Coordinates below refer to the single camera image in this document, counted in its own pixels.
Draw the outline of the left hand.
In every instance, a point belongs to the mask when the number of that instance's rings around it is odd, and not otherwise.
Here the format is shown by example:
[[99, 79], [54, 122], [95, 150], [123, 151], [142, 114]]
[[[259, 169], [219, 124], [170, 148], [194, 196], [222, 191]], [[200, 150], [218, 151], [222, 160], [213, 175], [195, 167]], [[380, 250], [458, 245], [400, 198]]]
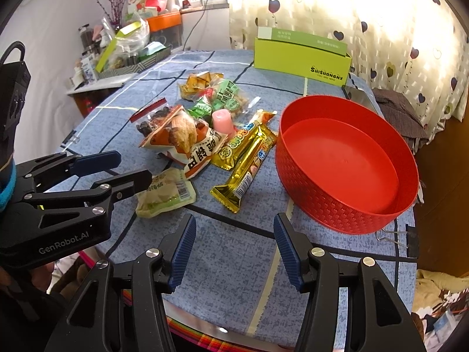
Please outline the left hand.
[[60, 295], [68, 302], [98, 259], [94, 249], [85, 250], [33, 269], [26, 277], [40, 291]]

